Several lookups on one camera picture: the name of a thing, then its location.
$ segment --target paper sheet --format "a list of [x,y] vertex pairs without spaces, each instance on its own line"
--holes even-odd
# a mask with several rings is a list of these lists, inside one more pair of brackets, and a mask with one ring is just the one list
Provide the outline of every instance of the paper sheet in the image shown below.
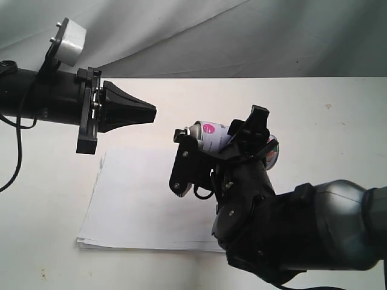
[[177,197],[173,149],[106,153],[77,241],[81,247],[222,251],[211,236],[215,198]]

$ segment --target white table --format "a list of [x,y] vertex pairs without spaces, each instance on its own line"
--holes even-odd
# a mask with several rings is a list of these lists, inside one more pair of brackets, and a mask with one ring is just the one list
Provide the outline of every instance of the white table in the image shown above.
[[[81,251],[74,242],[106,150],[177,148],[175,128],[196,120],[229,124],[245,119],[252,104],[271,111],[268,125],[280,141],[279,162],[269,172],[278,193],[339,178],[367,188],[387,185],[387,78],[113,82],[156,105],[155,123],[100,134],[92,156],[75,154],[76,126],[39,122],[23,132],[20,176],[0,194],[2,290],[274,289],[229,267],[222,254]],[[1,123],[0,136],[3,184],[16,165],[15,130]],[[289,283],[320,285],[383,289],[382,267],[309,271]]]

